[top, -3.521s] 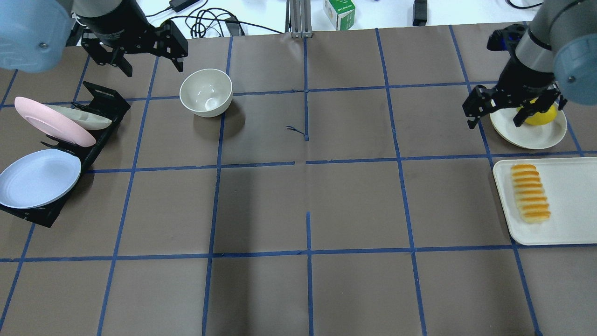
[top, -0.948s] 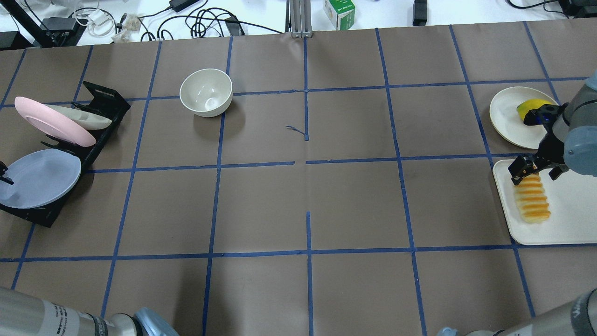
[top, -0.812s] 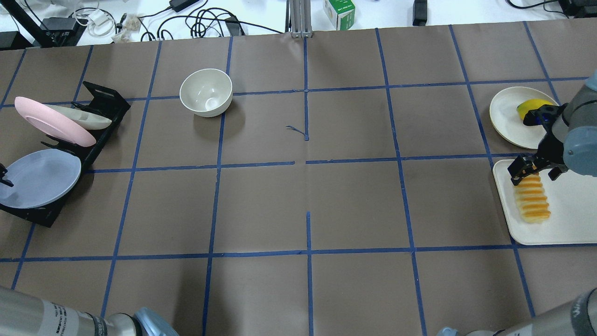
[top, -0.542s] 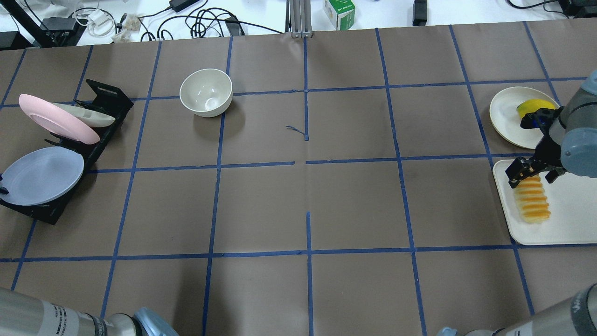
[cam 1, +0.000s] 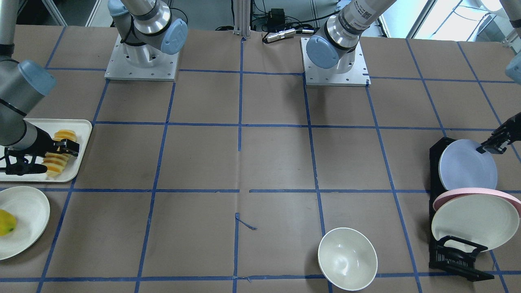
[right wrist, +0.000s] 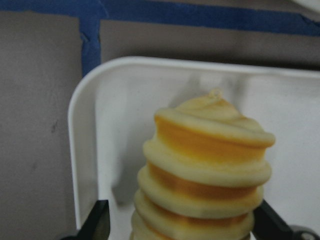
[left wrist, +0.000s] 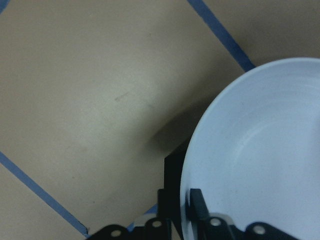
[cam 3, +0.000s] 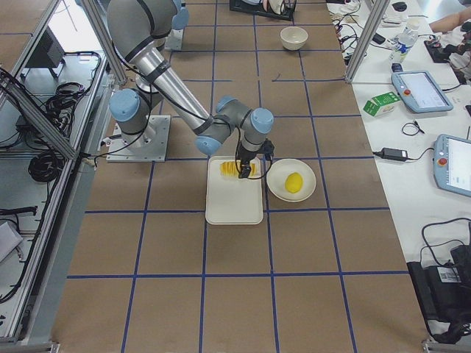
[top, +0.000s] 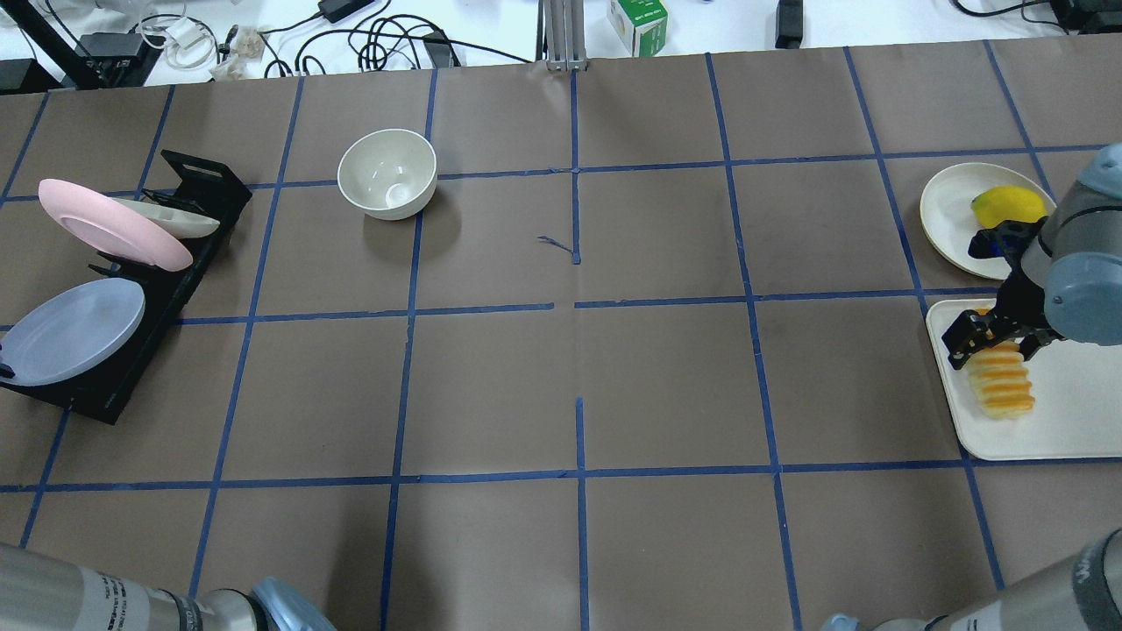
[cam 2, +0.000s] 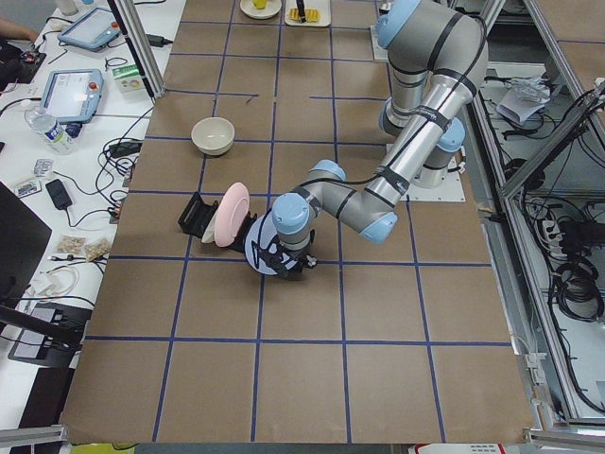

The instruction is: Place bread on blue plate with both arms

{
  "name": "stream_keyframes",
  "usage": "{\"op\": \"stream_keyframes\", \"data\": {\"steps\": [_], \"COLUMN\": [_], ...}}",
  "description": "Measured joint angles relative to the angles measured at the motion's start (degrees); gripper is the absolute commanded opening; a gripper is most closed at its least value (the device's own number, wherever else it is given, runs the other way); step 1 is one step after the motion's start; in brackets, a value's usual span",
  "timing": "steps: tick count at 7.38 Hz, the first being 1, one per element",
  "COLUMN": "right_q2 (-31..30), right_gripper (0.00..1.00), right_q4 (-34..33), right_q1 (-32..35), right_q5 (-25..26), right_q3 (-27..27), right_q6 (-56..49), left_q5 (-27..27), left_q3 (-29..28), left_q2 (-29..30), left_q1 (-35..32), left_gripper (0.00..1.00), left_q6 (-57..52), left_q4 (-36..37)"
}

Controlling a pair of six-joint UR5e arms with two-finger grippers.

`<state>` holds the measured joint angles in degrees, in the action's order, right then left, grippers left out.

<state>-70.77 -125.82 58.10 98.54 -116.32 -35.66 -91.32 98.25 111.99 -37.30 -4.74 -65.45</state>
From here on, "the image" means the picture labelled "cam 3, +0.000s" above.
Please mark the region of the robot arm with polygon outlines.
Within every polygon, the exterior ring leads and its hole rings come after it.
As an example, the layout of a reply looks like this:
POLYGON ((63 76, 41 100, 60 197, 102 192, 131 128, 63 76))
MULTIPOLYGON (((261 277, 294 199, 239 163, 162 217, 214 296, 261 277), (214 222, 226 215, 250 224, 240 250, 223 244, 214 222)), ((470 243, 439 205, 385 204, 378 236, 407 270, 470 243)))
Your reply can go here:
POLYGON ((224 96, 210 115, 185 86, 160 53, 157 41, 165 40, 180 12, 177 1, 111 1, 107 28, 117 52, 134 65, 144 84, 159 93, 196 135, 195 145, 203 154, 213 155, 234 131, 239 133, 233 173, 249 177, 251 161, 264 154, 271 160, 274 145, 267 138, 274 116, 265 108, 251 109, 232 96, 224 96))

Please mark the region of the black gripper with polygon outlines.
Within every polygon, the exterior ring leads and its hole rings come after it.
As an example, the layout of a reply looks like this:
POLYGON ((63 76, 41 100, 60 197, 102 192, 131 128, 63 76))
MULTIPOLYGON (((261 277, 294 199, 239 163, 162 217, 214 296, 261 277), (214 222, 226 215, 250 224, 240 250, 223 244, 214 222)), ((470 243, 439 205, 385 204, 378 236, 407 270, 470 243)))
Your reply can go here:
POLYGON ((241 164, 238 165, 238 178, 247 179, 252 177, 254 175, 254 164, 249 162, 258 154, 262 154, 267 161, 271 162, 274 151, 275 146, 269 139, 265 139, 261 145, 256 146, 254 151, 250 151, 242 143, 238 143, 235 153, 235 159, 241 161, 241 164))

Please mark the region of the person forearm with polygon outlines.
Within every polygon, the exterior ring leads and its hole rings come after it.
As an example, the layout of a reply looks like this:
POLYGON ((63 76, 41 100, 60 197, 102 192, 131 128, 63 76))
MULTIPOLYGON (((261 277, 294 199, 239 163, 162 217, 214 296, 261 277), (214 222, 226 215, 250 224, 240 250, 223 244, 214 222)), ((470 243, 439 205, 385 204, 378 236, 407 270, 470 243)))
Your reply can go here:
POLYGON ((462 11, 446 15, 444 18, 440 18, 439 20, 430 23, 430 28, 432 33, 449 32, 454 30, 456 27, 461 26, 468 20, 470 20, 469 7, 465 8, 462 11))

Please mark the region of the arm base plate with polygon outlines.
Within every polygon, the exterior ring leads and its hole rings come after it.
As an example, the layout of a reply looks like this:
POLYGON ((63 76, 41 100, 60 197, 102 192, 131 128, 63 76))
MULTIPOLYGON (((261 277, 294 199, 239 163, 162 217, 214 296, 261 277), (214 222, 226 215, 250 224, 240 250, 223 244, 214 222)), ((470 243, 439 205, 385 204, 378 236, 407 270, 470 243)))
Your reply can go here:
POLYGON ((108 147, 106 160, 109 163, 164 162, 170 124, 170 115, 151 115, 145 132, 134 143, 138 135, 125 135, 120 126, 115 124, 114 135, 117 135, 117 138, 105 139, 105 145, 108 147))
POLYGON ((181 51, 183 47, 183 29, 172 29, 166 37, 165 50, 166 51, 181 51))

